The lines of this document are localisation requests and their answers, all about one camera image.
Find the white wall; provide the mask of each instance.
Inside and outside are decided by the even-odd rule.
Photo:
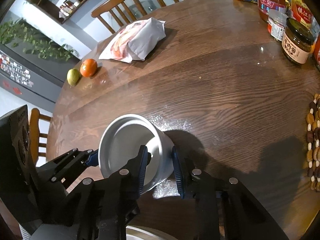
[[[7,112],[10,112],[14,109],[19,108],[20,106],[28,105],[28,114],[30,116],[30,112],[32,108],[38,108],[40,110],[41,114],[45,114],[48,116],[52,116],[52,113],[43,110],[33,104],[30,104],[26,102],[25,100],[18,98],[17,96],[11,94],[7,90],[4,90],[3,88],[0,87],[0,116],[3,116]],[[49,130],[49,122],[40,120],[39,121],[39,129],[41,133],[48,133]],[[47,139],[41,138],[40,142],[46,143]],[[45,152],[45,148],[40,148],[41,152]],[[41,166],[42,164],[45,163],[45,157],[39,157],[39,160],[36,164],[36,166]]]
[[[89,48],[69,31],[67,31],[66,25],[62,26],[61,24],[52,20],[38,8],[30,3],[27,3],[25,0],[15,0],[9,10],[18,17],[24,18],[30,25],[39,29],[44,35],[48,36],[57,44],[68,44],[69,47],[67,48],[75,49],[75,51],[78,53],[75,53],[75,56],[80,59],[92,50],[92,48]]]

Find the white plastic bag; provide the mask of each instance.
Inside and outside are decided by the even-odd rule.
[[[127,63],[144,60],[158,41],[165,37],[164,23],[150,18],[127,25],[112,39],[99,59],[115,59]]]

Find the glass jar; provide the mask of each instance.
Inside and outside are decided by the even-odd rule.
[[[282,39],[284,55],[297,65],[304,64],[311,51],[315,38],[312,33],[300,22],[293,18],[287,18]]]
[[[284,29],[287,26],[287,18],[287,15],[280,11],[269,10],[268,32],[276,41],[281,42],[283,39]]]

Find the jar lid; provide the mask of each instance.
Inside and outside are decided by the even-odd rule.
[[[286,24],[287,15],[285,15],[284,13],[278,10],[270,9],[268,14],[271,19],[274,19],[275,21],[279,22],[284,27],[287,25]]]
[[[293,18],[287,18],[287,27],[292,31],[292,33],[297,36],[301,41],[313,45],[315,38],[313,37],[311,31],[309,31],[304,25]]]

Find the wood grain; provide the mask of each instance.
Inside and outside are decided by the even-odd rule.
[[[83,59],[97,60],[99,73],[63,86],[47,159],[75,147],[97,149],[115,118],[140,114],[190,153],[198,168],[242,181],[288,237],[299,239],[320,208],[305,162],[305,117],[320,91],[313,62],[289,62],[252,3],[185,0],[149,17],[166,21],[167,37],[145,61],[99,60],[111,36]],[[70,189],[85,177],[102,175],[90,167]],[[154,199],[148,192],[139,206],[132,224],[193,239],[193,201]]]

